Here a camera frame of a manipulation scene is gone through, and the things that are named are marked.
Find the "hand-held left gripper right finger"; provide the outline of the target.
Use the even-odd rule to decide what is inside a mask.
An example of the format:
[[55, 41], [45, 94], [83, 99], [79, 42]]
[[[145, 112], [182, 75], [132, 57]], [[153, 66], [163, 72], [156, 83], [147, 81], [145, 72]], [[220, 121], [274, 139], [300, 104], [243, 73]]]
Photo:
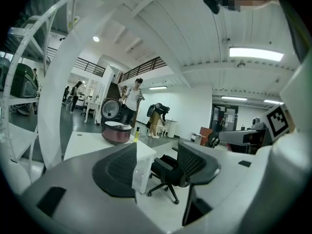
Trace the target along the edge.
[[182, 225], [195, 222], [224, 201], [241, 182], [254, 158], [250, 154], [180, 142], [178, 164], [189, 182]]

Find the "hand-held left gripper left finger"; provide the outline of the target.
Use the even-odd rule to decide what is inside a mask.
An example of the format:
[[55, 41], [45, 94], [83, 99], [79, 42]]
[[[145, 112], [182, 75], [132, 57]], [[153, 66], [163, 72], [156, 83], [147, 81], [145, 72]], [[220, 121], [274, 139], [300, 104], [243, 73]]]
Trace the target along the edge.
[[132, 187], [137, 145], [122, 144], [61, 162], [21, 196], [49, 234], [159, 234]]

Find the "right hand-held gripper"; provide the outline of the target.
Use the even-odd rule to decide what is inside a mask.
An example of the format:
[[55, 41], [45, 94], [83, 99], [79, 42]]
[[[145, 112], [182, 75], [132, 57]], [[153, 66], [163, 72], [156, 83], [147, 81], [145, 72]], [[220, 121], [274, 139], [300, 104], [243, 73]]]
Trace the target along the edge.
[[[290, 132], [287, 112], [284, 104], [276, 105], [261, 117], [252, 120], [251, 130], [256, 133], [248, 134], [248, 153], [256, 153], [262, 147], [273, 145], [276, 140]], [[218, 139], [228, 144], [243, 146], [247, 144], [243, 142], [245, 134], [246, 131], [220, 131]]]

